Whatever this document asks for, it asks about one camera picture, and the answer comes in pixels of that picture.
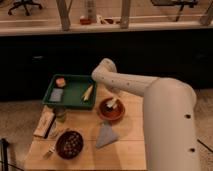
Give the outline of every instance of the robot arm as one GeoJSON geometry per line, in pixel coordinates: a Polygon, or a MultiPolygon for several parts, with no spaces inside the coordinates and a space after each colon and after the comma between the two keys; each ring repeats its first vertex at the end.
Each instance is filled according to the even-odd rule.
{"type": "Polygon", "coordinates": [[[117,73],[103,59],[92,78],[115,92],[143,96],[144,138],[149,171],[200,171],[196,145],[193,89],[172,78],[117,73]]]}

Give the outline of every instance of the plate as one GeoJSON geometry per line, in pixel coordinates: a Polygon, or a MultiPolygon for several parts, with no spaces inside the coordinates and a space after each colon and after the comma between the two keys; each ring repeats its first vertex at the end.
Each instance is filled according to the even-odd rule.
{"type": "Polygon", "coordinates": [[[103,120],[115,121],[123,117],[125,113],[125,107],[123,103],[117,99],[117,107],[115,109],[109,109],[106,103],[111,100],[113,97],[104,99],[99,105],[99,116],[103,120]]]}

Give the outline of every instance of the green tray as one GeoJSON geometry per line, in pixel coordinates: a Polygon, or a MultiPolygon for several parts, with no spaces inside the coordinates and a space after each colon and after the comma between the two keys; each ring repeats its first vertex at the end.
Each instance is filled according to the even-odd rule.
{"type": "Polygon", "coordinates": [[[71,109],[92,109],[95,104],[97,84],[87,75],[65,75],[56,74],[53,76],[50,85],[43,98],[43,104],[48,107],[63,106],[71,109]],[[57,88],[55,80],[63,77],[66,80],[66,86],[63,88],[63,94],[60,102],[49,101],[53,88],[57,88]],[[93,90],[88,101],[82,100],[82,95],[90,85],[93,90]]]}

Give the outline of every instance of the wooden table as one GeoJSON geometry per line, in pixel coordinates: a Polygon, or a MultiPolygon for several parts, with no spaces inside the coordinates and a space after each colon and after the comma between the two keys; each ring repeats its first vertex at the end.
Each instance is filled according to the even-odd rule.
{"type": "Polygon", "coordinates": [[[121,92],[120,100],[126,112],[122,120],[112,124],[119,140],[103,148],[95,147],[102,120],[97,109],[99,103],[113,94],[103,85],[98,85],[96,103],[93,110],[68,110],[63,124],[58,129],[70,128],[78,131],[84,138],[81,153],[70,160],[53,153],[48,159],[43,154],[55,144],[55,140],[34,138],[27,158],[26,170],[146,170],[143,135],[142,98],[121,92]]]}

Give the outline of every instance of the brown bowl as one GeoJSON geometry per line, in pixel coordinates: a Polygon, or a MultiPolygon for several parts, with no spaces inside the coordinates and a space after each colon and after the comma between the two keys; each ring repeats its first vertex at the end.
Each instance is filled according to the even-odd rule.
{"type": "Polygon", "coordinates": [[[56,152],[64,159],[76,157],[83,148],[83,138],[76,131],[63,133],[56,142],[56,152]]]}
{"type": "Polygon", "coordinates": [[[125,113],[125,108],[123,103],[117,99],[116,103],[117,103],[117,107],[115,109],[109,109],[106,105],[106,103],[111,100],[113,97],[104,99],[100,105],[99,105],[99,116],[103,119],[103,120],[107,120],[107,121],[115,121],[120,119],[121,117],[123,117],[124,113],[125,113]]]}

